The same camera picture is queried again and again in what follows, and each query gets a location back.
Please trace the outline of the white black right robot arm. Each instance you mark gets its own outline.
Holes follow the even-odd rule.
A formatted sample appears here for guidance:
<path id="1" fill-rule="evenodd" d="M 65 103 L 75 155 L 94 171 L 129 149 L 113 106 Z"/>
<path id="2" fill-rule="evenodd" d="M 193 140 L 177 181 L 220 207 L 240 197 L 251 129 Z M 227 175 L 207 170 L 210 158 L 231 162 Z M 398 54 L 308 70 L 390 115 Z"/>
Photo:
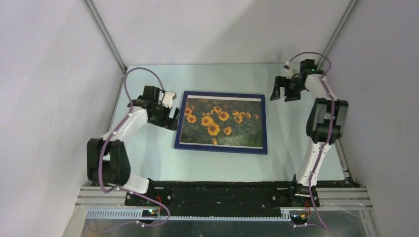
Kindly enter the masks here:
<path id="1" fill-rule="evenodd" d="M 299 73 L 295 72 L 290 61 L 285 63 L 284 70 L 286 76 L 275 77 L 270 101 L 280 99 L 281 90 L 284 90 L 286 102 L 300 100 L 303 91 L 308 91 L 314 99 L 306 124 L 308 147 L 287 193 L 291 205 L 301 206 L 314 195 L 324 158 L 343 134 L 348 102 L 335 95 L 328 84 L 326 72 L 318 69 L 313 59 L 301 61 Z"/>

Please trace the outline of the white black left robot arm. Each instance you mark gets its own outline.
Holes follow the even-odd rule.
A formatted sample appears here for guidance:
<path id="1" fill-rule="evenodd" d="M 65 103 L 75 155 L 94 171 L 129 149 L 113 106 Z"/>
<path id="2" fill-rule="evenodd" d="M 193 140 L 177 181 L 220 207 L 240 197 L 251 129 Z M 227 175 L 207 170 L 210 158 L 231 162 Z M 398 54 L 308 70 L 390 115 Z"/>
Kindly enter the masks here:
<path id="1" fill-rule="evenodd" d="M 136 192 L 143 205 L 152 205 L 156 192 L 149 188 L 150 179 L 131 170 L 126 145 L 145 124 L 176 131 L 180 109 L 170 117 L 176 93 L 155 86 L 145 86 L 142 95 L 130 100 L 123 119 L 100 138 L 87 142 L 87 177 L 102 185 L 113 185 Z"/>

